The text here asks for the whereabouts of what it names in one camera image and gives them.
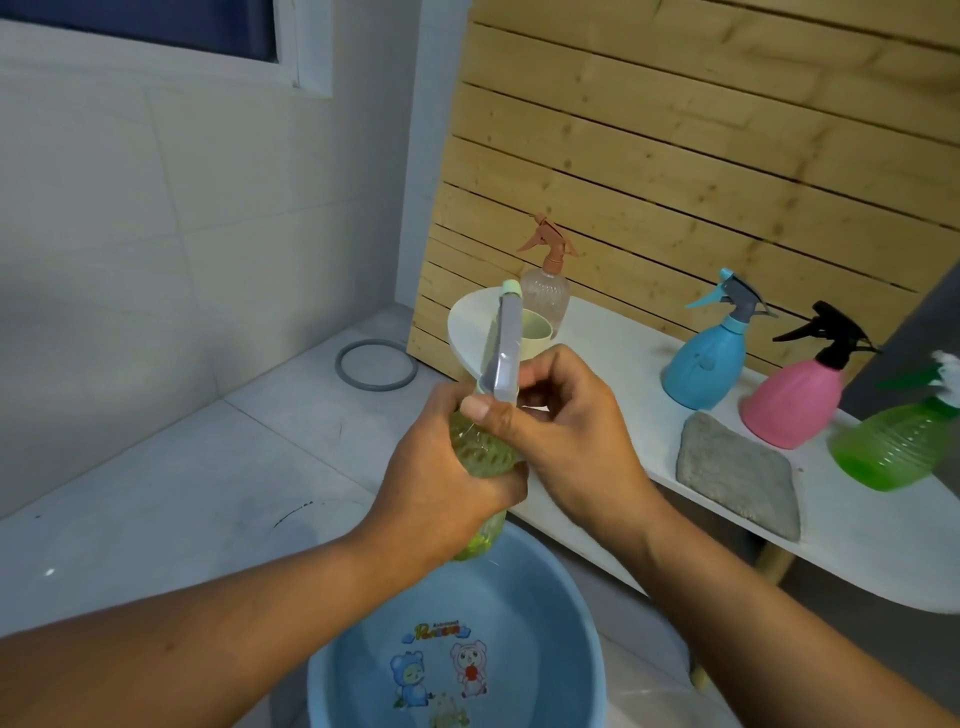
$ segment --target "forearm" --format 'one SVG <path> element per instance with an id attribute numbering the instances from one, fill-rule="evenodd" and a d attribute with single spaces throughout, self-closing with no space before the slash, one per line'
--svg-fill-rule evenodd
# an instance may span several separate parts
<path id="1" fill-rule="evenodd" d="M 677 627 L 744 725 L 957 725 L 661 498 L 650 497 L 632 526 L 622 523 L 606 537 L 612 552 Z"/>
<path id="2" fill-rule="evenodd" d="M 230 726 L 287 671 L 423 576 L 352 535 L 0 641 L 0 724 Z"/>

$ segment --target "orange spray head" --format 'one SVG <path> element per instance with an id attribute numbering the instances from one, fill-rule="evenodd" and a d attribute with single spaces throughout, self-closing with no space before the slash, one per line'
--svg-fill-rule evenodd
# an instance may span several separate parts
<path id="1" fill-rule="evenodd" d="M 525 242 L 518 252 L 528 251 L 536 245 L 546 245 L 550 252 L 546 254 L 546 260 L 543 261 L 543 270 L 554 276 L 558 275 L 564 267 L 564 255 L 578 255 L 573 244 L 566 239 L 564 231 L 551 223 L 546 215 L 536 214 L 534 219 L 537 221 L 537 229 L 534 234 Z"/>

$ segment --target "dark window pane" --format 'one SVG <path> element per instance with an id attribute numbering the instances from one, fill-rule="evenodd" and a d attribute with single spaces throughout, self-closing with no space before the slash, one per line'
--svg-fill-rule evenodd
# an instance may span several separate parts
<path id="1" fill-rule="evenodd" d="M 0 17 L 276 61 L 273 0 L 0 0 Z"/>

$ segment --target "yellow-green spray bottle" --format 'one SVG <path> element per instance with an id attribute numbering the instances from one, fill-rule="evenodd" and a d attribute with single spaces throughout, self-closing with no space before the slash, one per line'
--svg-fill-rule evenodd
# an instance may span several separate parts
<path id="1" fill-rule="evenodd" d="M 496 400 L 516 404 L 520 370 L 520 340 L 523 337 L 523 295 L 515 280 L 503 281 L 496 318 L 487 335 L 480 377 L 474 394 L 492 395 Z M 459 412 L 450 417 L 450 442 L 457 458 L 474 477 L 496 477 L 514 466 L 516 450 Z M 503 530 L 507 512 L 487 519 L 456 561 L 486 553 Z"/>
<path id="2" fill-rule="evenodd" d="M 935 352 L 930 370 L 889 382 L 887 388 L 943 387 L 919 404 L 893 407 L 832 437 L 827 446 L 847 475 L 877 491 L 892 491 L 929 475 L 950 450 L 960 415 L 960 359 Z"/>

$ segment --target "gray ring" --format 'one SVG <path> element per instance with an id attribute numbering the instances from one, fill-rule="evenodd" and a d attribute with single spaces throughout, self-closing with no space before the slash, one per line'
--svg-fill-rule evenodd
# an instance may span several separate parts
<path id="1" fill-rule="evenodd" d="M 410 362 L 413 364 L 413 369 L 410 371 L 410 374 L 400 381 L 395 381 L 392 384 L 366 384 L 365 382 L 357 381 L 344 371 L 344 356 L 354 349 L 367 346 L 390 347 L 391 349 L 396 349 L 398 352 L 407 353 L 407 350 L 402 344 L 388 339 L 364 339 L 363 341 L 354 341 L 352 344 L 347 344 L 337 353 L 337 359 L 333 362 L 333 368 L 336 370 L 337 376 L 351 387 L 362 389 L 365 392 L 393 392 L 395 389 L 402 389 L 407 386 L 407 384 L 412 382 L 417 376 L 417 368 L 419 366 L 417 359 L 407 353 Z"/>

